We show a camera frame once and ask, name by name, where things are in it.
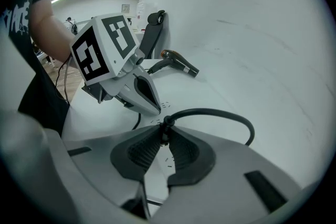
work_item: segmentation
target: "black chair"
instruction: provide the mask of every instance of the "black chair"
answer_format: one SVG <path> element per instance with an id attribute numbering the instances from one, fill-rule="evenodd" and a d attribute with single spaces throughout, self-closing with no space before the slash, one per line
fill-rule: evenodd
<path id="1" fill-rule="evenodd" d="M 140 44 L 140 50 L 145 54 L 145 59 L 151 59 L 152 52 L 158 42 L 163 28 L 164 12 L 164 10 L 160 10 L 148 16 L 148 24 Z"/>

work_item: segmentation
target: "white wall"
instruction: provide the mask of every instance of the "white wall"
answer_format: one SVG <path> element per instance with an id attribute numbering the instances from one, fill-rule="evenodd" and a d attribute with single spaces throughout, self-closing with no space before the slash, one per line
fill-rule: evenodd
<path id="1" fill-rule="evenodd" d="M 65 22 L 68 17 L 76 22 L 107 13 L 120 13 L 122 4 L 130 4 L 128 17 L 135 17 L 138 0 L 60 0 L 52 5 L 55 16 Z"/>
<path id="2" fill-rule="evenodd" d="M 141 1 L 167 12 L 162 48 L 251 120 L 254 150 L 301 186 L 321 177 L 335 146 L 336 34 L 324 0 Z"/>

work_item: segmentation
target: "person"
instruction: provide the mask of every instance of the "person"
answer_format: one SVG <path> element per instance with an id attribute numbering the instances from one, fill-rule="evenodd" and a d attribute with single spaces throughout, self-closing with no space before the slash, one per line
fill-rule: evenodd
<path id="1" fill-rule="evenodd" d="M 67 29 L 69 30 L 69 31 L 71 31 L 71 28 L 72 28 L 72 26 L 73 26 L 73 24 L 72 24 L 72 22 L 71 22 L 71 17 L 68 17 L 67 18 L 67 20 L 66 20 L 66 26 L 67 26 Z"/>
<path id="2" fill-rule="evenodd" d="M 43 127 L 61 135 L 69 106 L 59 98 L 61 94 L 37 59 L 30 37 L 47 55 L 65 62 L 70 56 L 69 44 L 74 35 L 55 18 L 51 0 L 4 0 L 0 15 L 4 33 L 36 73 L 21 100 L 19 112 L 34 117 Z"/>
<path id="3" fill-rule="evenodd" d="M 46 59 L 47 59 L 47 62 L 51 65 L 51 61 L 53 61 L 53 58 L 50 59 L 50 56 L 48 55 L 48 56 L 46 57 Z"/>
<path id="4" fill-rule="evenodd" d="M 71 17 L 67 18 L 67 29 L 70 30 L 74 35 L 77 34 L 77 25 L 71 22 Z"/>

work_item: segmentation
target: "wire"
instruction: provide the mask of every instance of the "wire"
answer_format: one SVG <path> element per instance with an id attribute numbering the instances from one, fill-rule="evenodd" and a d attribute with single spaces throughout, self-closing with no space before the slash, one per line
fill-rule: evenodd
<path id="1" fill-rule="evenodd" d="M 148 200 L 148 199 L 147 199 L 147 203 L 151 204 L 151 205 L 162 206 L 162 203 L 156 202 L 156 201 L 151 201 L 151 200 Z"/>
<path id="2" fill-rule="evenodd" d="M 67 77 L 68 77 L 68 67 L 71 63 L 72 57 L 69 58 L 68 63 L 67 63 L 67 68 L 65 69 L 65 75 L 64 75 L 64 94 L 65 98 L 68 102 L 68 105 L 70 105 L 69 98 L 68 98 L 68 93 L 67 93 Z"/>
<path id="3" fill-rule="evenodd" d="M 192 116 L 192 115 L 217 116 L 217 117 L 226 118 L 226 119 L 229 119 L 229 120 L 240 122 L 243 125 L 245 125 L 250 131 L 250 137 L 249 137 L 248 141 L 245 143 L 245 145 L 249 146 L 254 139 L 255 131 L 254 131 L 252 123 L 248 119 L 246 119 L 242 116 L 239 116 L 237 114 L 233 114 L 233 113 L 223 111 L 223 110 L 218 110 L 218 109 L 202 109 L 202 108 L 199 108 L 199 109 L 182 110 L 182 111 L 179 111 L 179 112 L 176 112 L 176 113 L 172 114 L 171 116 L 166 116 L 164 118 L 163 126 L 164 126 L 165 129 L 167 129 L 167 128 L 173 126 L 177 119 L 180 119 L 180 118 L 183 118 L 183 117 L 186 117 L 186 116 Z"/>
<path id="4" fill-rule="evenodd" d="M 68 59 L 67 59 L 64 63 L 62 63 L 62 65 L 61 65 L 60 68 L 58 69 L 58 75 L 57 75 L 57 79 L 56 79 L 56 82 L 55 82 L 55 94 L 56 94 L 56 96 L 57 96 L 59 99 L 61 99 L 61 100 L 64 100 L 64 98 L 63 98 L 63 96 L 60 97 L 60 96 L 58 95 L 58 92 L 57 92 L 57 82 L 58 82 L 58 79 L 59 79 L 60 71 L 61 71 L 61 69 L 63 68 L 63 66 L 69 61 L 70 56 L 71 56 L 71 54 L 69 55 Z"/>
<path id="5" fill-rule="evenodd" d="M 171 60 L 169 59 L 163 59 L 160 62 L 157 62 L 156 64 L 154 64 L 150 69 L 148 69 L 147 73 L 148 74 L 153 74 L 155 72 L 158 72 L 160 69 L 170 66 L 172 63 Z"/>
<path id="6" fill-rule="evenodd" d="M 138 121 L 137 121 L 137 123 L 135 124 L 135 126 L 133 127 L 133 129 L 132 130 L 135 130 L 138 126 L 139 126 L 139 124 L 140 124 L 140 121 L 141 121 L 141 114 L 139 113 L 139 116 L 138 116 Z"/>

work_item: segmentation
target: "floor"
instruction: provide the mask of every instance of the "floor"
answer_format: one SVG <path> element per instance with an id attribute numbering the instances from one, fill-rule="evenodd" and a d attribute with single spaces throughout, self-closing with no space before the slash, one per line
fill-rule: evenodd
<path id="1" fill-rule="evenodd" d="M 43 62 L 42 66 L 50 76 L 51 80 L 55 84 L 58 70 L 60 66 L 62 65 L 61 62 L 55 60 L 55 68 L 53 68 L 48 62 Z M 65 97 L 64 94 L 64 75 L 65 75 L 66 65 L 63 66 L 63 68 L 60 70 L 59 73 L 59 79 L 57 81 L 57 89 L 62 94 L 63 97 Z M 69 67 L 68 68 L 68 75 L 67 75 L 67 94 L 69 102 L 72 101 L 75 92 L 78 88 L 79 83 L 82 81 L 82 77 L 79 73 L 79 71 L 76 68 Z"/>

